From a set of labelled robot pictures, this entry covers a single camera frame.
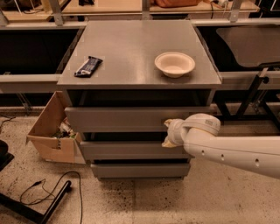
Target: bowl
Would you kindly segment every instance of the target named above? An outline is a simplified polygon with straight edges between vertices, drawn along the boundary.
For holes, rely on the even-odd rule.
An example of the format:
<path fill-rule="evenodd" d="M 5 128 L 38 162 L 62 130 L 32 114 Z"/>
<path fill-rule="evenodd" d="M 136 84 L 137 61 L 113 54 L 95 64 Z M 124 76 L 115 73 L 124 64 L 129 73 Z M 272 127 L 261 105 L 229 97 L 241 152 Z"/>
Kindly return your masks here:
<path fill-rule="evenodd" d="M 181 52 L 164 52 L 156 57 L 155 65 L 171 78 L 181 77 L 195 68 L 194 60 Z"/>

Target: speckled floor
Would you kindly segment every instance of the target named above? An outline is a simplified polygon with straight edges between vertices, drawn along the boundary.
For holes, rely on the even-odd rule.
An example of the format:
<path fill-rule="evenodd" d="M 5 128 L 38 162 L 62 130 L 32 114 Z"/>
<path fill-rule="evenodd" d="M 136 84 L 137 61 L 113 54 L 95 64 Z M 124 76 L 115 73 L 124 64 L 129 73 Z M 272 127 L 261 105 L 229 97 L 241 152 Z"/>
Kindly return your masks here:
<path fill-rule="evenodd" d="M 19 200 L 34 182 L 45 179 L 51 191 L 69 171 L 81 175 L 83 223 L 279 223 L 280 180 L 237 170 L 201 159 L 192 160 L 189 175 L 182 179 L 96 179 L 86 164 L 61 164 L 43 160 L 26 134 L 36 116 L 21 116 L 3 125 L 0 138 L 15 158 L 0 172 L 0 193 Z M 222 135 L 276 133 L 270 122 L 227 122 Z M 80 222 L 79 179 L 70 179 L 66 194 L 48 223 Z M 26 200 L 44 197 L 36 186 Z M 43 213 L 50 201 L 32 206 Z M 0 223 L 31 223 L 0 206 Z"/>

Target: bottom drawer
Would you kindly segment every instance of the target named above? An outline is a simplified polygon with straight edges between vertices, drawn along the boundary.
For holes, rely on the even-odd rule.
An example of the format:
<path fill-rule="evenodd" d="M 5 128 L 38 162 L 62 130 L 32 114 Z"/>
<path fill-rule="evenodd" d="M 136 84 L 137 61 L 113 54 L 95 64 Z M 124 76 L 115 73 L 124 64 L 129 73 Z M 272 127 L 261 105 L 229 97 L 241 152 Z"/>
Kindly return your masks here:
<path fill-rule="evenodd" d="M 189 160 L 178 163 L 125 163 L 118 162 L 91 164 L 98 179 L 117 178 L 183 178 L 190 170 Z"/>

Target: drawer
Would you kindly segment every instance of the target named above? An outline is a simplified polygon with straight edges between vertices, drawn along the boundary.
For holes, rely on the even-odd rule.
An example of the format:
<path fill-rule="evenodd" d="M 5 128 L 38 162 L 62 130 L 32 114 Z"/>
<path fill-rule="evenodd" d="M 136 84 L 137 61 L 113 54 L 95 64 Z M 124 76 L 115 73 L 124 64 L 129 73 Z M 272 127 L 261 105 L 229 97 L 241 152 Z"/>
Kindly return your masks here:
<path fill-rule="evenodd" d="M 187 176 L 190 164 L 91 164 L 91 168 L 98 179 L 183 178 Z"/>
<path fill-rule="evenodd" d="M 190 114 L 209 112 L 210 107 L 195 108 L 66 108 L 74 131 L 125 132 L 166 131 L 170 118 L 186 119 Z"/>
<path fill-rule="evenodd" d="M 183 148 L 165 148 L 161 142 L 81 142 L 86 160 L 103 159 L 181 159 L 191 158 Z"/>

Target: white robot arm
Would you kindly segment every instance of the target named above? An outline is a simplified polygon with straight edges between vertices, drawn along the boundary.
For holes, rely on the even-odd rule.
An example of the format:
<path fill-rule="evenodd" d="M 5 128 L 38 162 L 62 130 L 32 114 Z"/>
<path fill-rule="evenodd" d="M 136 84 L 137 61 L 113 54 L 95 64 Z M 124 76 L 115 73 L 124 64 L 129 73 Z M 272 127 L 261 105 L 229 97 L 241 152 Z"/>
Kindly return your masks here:
<path fill-rule="evenodd" d="M 280 136 L 218 136 L 221 122 L 206 114 L 167 120 L 165 124 L 165 147 L 184 145 L 196 158 L 280 179 Z"/>

